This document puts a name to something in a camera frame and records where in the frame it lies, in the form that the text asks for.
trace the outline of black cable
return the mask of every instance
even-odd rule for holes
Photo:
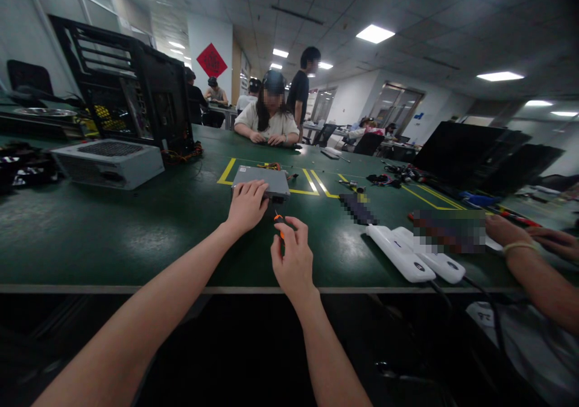
[[[495,300],[490,296],[490,294],[488,292],[486,292],[484,289],[482,289],[482,287],[477,285],[476,282],[474,282],[472,279],[468,278],[467,276],[464,276],[463,280],[466,283],[474,286],[480,292],[482,292],[482,294],[489,301],[490,307],[493,309],[493,317],[495,320],[494,322],[495,322],[496,343],[499,347],[499,351],[501,352],[501,354],[508,359],[507,351],[505,349],[505,339],[504,339],[503,333],[502,333],[501,318],[499,316],[499,309],[496,307]]]

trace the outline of black t-shirt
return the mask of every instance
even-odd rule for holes
[[[302,116],[300,118],[300,124],[303,124],[306,118],[306,108],[308,107],[308,95],[309,95],[309,79],[305,72],[298,71],[291,81],[291,86],[289,87],[288,94],[288,107],[293,115],[296,115],[296,101],[301,101],[302,105]]]
[[[194,116],[201,116],[201,107],[207,107],[207,101],[203,96],[201,89],[187,83],[187,99],[189,100],[189,111]]]

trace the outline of black computer case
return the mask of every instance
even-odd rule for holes
[[[101,137],[193,150],[182,62],[130,36],[49,18]]]

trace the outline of red diamond decoration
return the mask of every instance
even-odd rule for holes
[[[199,65],[210,77],[219,77],[227,69],[227,65],[215,49],[213,43],[210,43],[206,49],[197,57]]]

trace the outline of woman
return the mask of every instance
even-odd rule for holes
[[[249,104],[235,119],[235,132],[253,143],[276,146],[293,145],[299,140],[300,131],[293,115],[283,100],[285,80],[278,71],[268,71],[258,100]]]

